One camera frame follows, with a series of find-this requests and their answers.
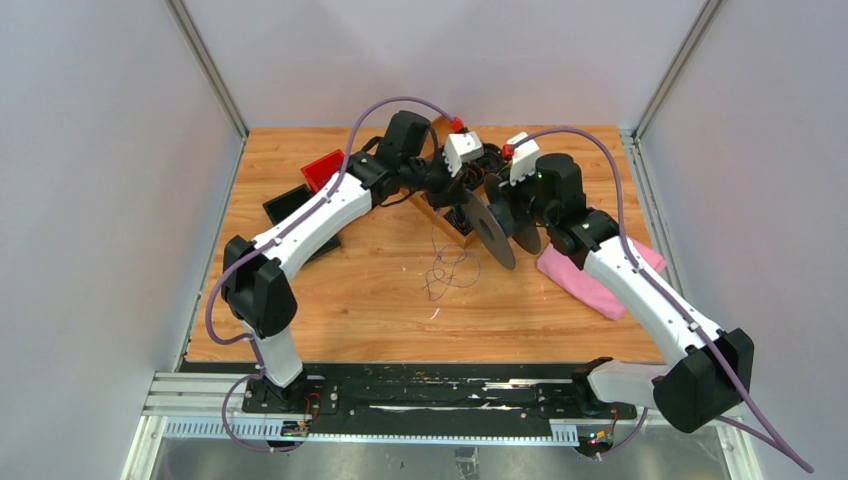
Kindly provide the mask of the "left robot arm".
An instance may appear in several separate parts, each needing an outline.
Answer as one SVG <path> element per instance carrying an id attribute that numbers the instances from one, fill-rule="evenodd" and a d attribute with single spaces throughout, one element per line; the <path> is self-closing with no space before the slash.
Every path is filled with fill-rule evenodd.
<path id="1" fill-rule="evenodd" d="M 283 413 L 310 411 L 307 387 L 291 325 L 298 310 L 291 282 L 307 261 L 340 230 L 400 191 L 423 193 L 436 208 L 466 198 L 464 168 L 484 152 L 479 136 L 461 120 L 439 137 L 427 118 L 401 110 L 385 132 L 342 160 L 338 172 L 284 220 L 247 240 L 225 246 L 216 290 L 246 329 L 258 368 L 245 395 Z"/>

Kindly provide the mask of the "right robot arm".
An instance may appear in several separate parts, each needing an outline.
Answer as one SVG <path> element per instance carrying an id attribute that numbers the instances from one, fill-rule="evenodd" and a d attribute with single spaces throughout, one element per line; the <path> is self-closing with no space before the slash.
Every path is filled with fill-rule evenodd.
<path id="1" fill-rule="evenodd" d="M 620 233 L 606 212 L 588 205 L 582 174 L 562 153 L 541 156 L 518 180 L 486 180 L 491 205 L 508 208 L 519 225 L 542 226 L 568 265 L 600 282 L 659 348 L 662 364 L 596 359 L 575 377 L 571 400 L 595 417 L 613 402 L 658 410 L 691 433 L 740 405 L 751 383 L 754 343 L 728 331 L 674 291 Z"/>

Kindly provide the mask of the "black cable spool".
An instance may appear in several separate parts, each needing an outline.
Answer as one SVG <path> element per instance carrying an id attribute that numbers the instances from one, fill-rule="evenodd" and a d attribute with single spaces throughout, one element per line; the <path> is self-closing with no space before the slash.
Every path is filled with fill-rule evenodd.
<path id="1" fill-rule="evenodd" d="M 482 184 L 486 201 L 467 190 L 462 208 L 490 255 L 505 269 L 514 270 L 516 257 L 510 241 L 533 255 L 540 253 L 542 243 L 533 216 L 507 195 L 504 187 L 508 185 L 498 175 L 487 174 Z"/>

